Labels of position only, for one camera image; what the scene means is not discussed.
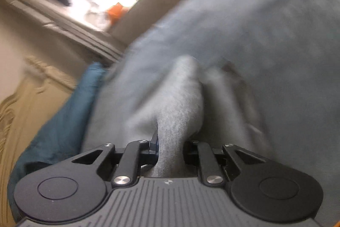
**wooden headboard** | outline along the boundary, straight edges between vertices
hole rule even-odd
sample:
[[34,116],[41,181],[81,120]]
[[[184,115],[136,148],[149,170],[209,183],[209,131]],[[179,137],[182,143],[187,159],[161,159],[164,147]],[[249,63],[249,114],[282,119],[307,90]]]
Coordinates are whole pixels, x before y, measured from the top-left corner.
[[28,67],[16,92],[0,104],[0,227],[15,225],[7,203],[7,182],[16,160],[77,84],[33,56],[26,62]]

